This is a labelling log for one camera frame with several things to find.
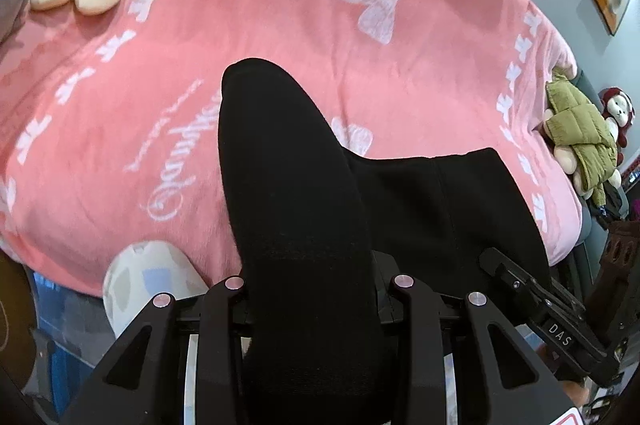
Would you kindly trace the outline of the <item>black pants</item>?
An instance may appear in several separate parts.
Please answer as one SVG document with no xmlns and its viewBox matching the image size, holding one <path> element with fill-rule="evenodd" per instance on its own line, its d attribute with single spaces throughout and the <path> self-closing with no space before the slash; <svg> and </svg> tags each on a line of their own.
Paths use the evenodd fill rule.
<svg viewBox="0 0 640 425">
<path fill-rule="evenodd" d="M 491 148 L 360 157 L 291 75 L 261 59 L 229 66 L 221 92 L 221 177 L 255 324 L 250 423 L 387 422 L 376 252 L 448 295 L 484 289 L 486 249 L 549 282 L 534 217 Z"/>
</svg>

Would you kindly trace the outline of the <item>blue storage box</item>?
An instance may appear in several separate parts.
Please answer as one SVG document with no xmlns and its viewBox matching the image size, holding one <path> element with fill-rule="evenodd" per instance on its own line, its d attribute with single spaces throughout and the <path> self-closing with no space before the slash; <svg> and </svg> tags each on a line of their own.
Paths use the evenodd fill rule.
<svg viewBox="0 0 640 425">
<path fill-rule="evenodd" d="M 34 296 L 32 337 L 37 345 L 27 392 L 56 422 L 113 345 L 115 335 L 101 299 L 66 289 L 32 270 L 27 278 Z"/>
</svg>

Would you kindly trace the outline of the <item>doll in green jacket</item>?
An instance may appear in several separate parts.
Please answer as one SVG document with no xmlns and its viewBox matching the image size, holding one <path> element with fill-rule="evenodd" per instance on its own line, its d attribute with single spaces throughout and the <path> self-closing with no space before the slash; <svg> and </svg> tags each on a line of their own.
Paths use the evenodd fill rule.
<svg viewBox="0 0 640 425">
<path fill-rule="evenodd" d="M 619 186 L 622 181 L 611 126 L 561 67 L 552 68 L 546 99 L 542 129 L 552 142 L 554 158 L 572 180 L 577 195 L 603 207 L 604 186 Z"/>
</svg>

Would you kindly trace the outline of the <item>red hooded monkey plush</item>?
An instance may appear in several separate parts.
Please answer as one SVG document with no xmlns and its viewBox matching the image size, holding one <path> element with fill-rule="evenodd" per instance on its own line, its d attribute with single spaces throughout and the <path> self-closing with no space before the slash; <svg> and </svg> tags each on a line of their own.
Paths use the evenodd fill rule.
<svg viewBox="0 0 640 425">
<path fill-rule="evenodd" d="M 603 104 L 602 116 L 608 123 L 613 139 L 617 144 L 617 164 L 624 160 L 623 151 L 627 148 L 627 131 L 634 123 L 634 104 L 630 96 L 617 87 L 604 89 L 600 92 L 600 100 Z"/>
</svg>

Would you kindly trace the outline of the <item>pink fleece blanket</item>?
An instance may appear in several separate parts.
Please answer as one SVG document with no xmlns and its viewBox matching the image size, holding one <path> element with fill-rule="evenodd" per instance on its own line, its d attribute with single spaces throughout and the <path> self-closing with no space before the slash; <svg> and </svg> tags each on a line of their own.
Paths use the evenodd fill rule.
<svg viewBox="0 0 640 425">
<path fill-rule="evenodd" d="M 446 197 L 419 194 L 421 231 L 496 227 L 549 263 L 577 242 L 577 196 L 538 129 L 552 68 L 575 59 L 530 0 L 122 0 L 30 12 L 3 45 L 2 251 L 90 295 L 143 240 L 209 282 L 233 275 L 218 134 L 265 137 L 259 110 L 279 113 L 292 166 L 311 168 L 314 139 L 262 61 L 352 153 L 439 165 Z"/>
</svg>

